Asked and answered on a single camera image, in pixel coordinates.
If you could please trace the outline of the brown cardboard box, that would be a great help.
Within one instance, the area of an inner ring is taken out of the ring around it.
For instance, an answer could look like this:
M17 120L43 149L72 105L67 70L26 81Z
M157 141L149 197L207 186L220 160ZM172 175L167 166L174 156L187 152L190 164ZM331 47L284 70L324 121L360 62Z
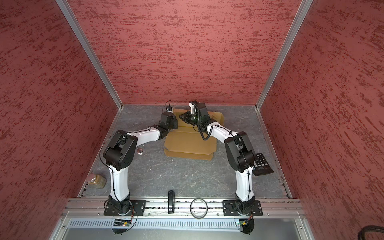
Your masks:
M217 139L210 138L204 141L198 132L197 127L188 125L180 120L180 115L186 110L174 109L174 115L178 120L178 128L172 130L166 136L164 153L168 157L212 160L217 151Z

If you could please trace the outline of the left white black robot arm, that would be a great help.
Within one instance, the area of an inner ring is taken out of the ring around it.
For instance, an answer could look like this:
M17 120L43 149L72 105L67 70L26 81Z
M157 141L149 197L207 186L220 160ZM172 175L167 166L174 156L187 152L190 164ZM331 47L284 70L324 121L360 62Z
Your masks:
M178 120L173 111L167 109L161 114L159 123L139 131L118 130L104 142L101 162L109 169L111 193L107 200L107 210L126 216L134 207L130 201L128 170L134 160L136 148L140 145L165 138L171 130L178 128Z

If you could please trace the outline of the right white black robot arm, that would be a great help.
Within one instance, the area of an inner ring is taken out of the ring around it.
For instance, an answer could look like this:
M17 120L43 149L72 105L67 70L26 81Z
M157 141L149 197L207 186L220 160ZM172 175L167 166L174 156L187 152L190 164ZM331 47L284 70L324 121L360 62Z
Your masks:
M196 126L204 140L213 137L224 144L228 162L236 173L235 210L241 215L249 214L255 202L252 172L256 153L248 135L245 132L233 132L208 114L202 116L199 111L186 111L179 118L186 124Z

